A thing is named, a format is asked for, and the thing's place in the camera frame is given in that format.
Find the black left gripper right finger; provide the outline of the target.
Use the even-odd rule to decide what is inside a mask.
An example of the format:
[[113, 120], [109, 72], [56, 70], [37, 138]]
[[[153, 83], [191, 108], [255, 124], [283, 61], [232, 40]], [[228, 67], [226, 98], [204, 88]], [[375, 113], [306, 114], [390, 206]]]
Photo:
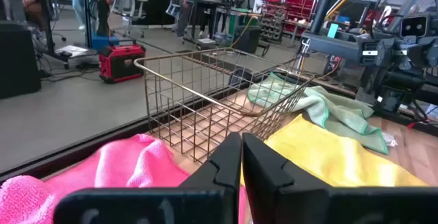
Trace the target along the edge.
[[256, 136], [242, 135], [242, 172], [254, 223], [437, 224], [435, 187], [336, 187]]

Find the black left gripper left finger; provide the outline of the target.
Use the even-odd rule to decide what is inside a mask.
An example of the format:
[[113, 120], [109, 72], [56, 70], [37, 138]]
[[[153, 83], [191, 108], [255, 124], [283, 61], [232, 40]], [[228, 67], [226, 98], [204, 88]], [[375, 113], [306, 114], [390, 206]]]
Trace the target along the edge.
[[86, 188], [55, 207], [54, 223], [237, 223], [241, 136], [231, 132], [180, 186]]

